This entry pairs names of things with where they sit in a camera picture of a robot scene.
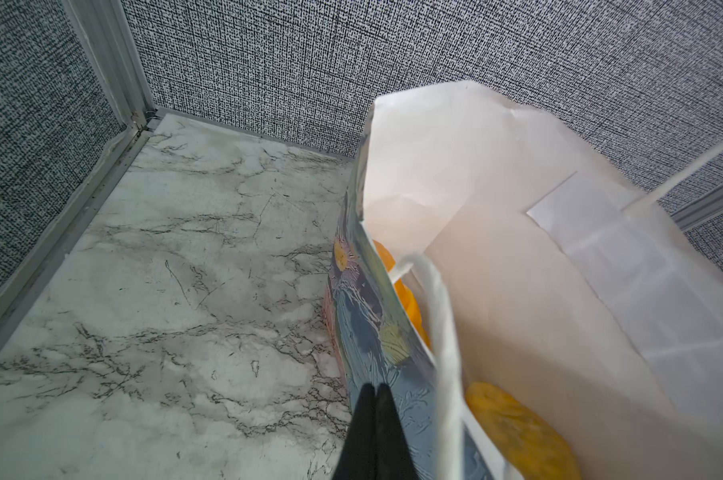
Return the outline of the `aluminium enclosure frame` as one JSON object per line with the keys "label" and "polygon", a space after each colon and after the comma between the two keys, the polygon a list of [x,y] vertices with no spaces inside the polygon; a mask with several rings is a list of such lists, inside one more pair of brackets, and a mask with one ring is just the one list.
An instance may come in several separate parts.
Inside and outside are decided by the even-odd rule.
{"label": "aluminium enclosure frame", "polygon": [[0,1],[0,360],[153,121],[350,157],[375,96],[475,80],[661,196],[723,270],[723,1]]}

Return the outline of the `floral white paper bag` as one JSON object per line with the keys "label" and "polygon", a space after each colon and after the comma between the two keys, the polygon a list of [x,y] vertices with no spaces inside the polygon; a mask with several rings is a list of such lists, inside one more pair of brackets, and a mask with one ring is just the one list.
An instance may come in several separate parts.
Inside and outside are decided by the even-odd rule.
{"label": "floral white paper bag", "polygon": [[557,117],[479,83],[371,104],[324,314],[352,414],[387,384],[419,479],[525,479],[473,382],[553,427],[579,479],[723,479],[723,274]]}

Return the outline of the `fake croissant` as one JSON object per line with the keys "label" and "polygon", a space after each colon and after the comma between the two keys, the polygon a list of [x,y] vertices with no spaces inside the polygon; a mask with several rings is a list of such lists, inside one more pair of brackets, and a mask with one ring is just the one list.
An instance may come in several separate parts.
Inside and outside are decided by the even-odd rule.
{"label": "fake croissant", "polygon": [[503,389],[473,382],[465,401],[485,435],[525,479],[579,479],[567,441]]}

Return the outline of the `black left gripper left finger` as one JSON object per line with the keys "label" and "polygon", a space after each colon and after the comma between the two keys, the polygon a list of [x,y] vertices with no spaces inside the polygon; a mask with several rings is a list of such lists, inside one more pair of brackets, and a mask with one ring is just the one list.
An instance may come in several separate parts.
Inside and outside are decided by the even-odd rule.
{"label": "black left gripper left finger", "polygon": [[377,473],[375,387],[365,384],[349,426],[333,480],[373,480]]}

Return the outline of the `long fake bread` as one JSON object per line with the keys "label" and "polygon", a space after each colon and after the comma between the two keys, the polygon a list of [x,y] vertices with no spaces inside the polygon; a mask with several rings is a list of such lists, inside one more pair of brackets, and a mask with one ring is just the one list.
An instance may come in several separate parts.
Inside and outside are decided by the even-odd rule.
{"label": "long fake bread", "polygon": [[[395,258],[393,258],[391,252],[389,252],[389,250],[387,250],[381,242],[377,242],[377,240],[375,240],[373,245],[375,245],[375,250],[377,250],[379,258],[381,258],[383,265],[385,265],[385,270],[387,270],[387,272],[391,272],[391,270],[395,267]],[[427,345],[427,347],[431,347],[429,335],[427,335],[425,328],[423,328],[423,317],[421,317],[421,310],[419,310],[419,304],[417,304],[415,294],[413,294],[413,291],[411,291],[411,289],[409,289],[409,287],[407,287],[407,285],[405,285],[405,283],[401,280],[395,282],[393,287],[395,287],[397,298],[399,298],[399,302],[403,305],[403,310],[407,313],[407,318],[409,318],[411,326],[415,328],[415,331],[419,334],[419,338],[425,342],[425,345]]]}

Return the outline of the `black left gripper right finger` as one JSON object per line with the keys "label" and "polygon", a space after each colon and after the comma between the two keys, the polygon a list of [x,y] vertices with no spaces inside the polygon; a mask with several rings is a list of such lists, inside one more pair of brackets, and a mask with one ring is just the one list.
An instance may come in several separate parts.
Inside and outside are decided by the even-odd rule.
{"label": "black left gripper right finger", "polygon": [[411,451],[401,427],[395,398],[387,384],[375,396],[375,478],[379,480],[418,480]]}

